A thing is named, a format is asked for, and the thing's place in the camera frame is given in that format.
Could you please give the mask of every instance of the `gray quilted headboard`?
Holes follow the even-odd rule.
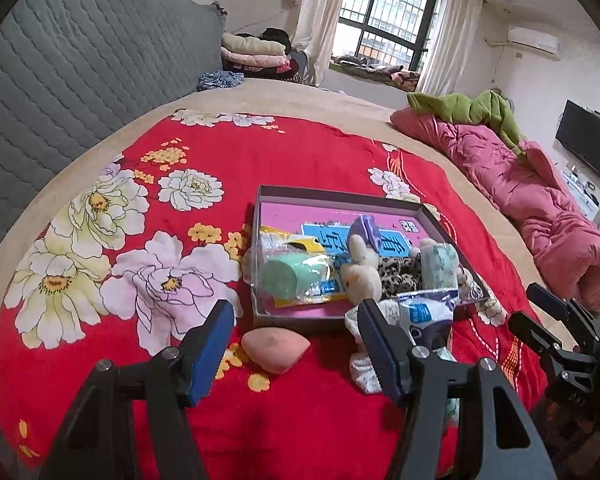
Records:
[[[191,0],[20,0],[0,26],[0,241],[65,166],[220,70]]]

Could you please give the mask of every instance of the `blue knit fabric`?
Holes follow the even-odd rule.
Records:
[[[200,76],[196,90],[212,90],[213,88],[233,88],[244,81],[244,74],[216,70]]]

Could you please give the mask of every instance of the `purple bow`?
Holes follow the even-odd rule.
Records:
[[[380,252],[380,231],[373,215],[360,215],[353,221],[347,234],[347,247],[352,235],[360,235],[366,245],[371,246],[376,253]]]

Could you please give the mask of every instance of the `television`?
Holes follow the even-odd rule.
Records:
[[[555,138],[600,177],[600,117],[567,101]]]

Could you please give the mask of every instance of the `white cabinet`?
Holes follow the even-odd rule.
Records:
[[[571,194],[576,200],[576,203],[580,207],[582,214],[587,219],[591,220],[592,222],[595,222],[596,216],[600,208],[596,205],[595,202],[593,202],[592,199],[590,199],[586,195],[586,193],[580,187],[580,185],[573,181],[573,178],[569,173],[567,173],[566,171],[561,171],[560,175],[562,176],[562,179],[567,183],[567,187],[569,188],[569,191],[571,191]]]

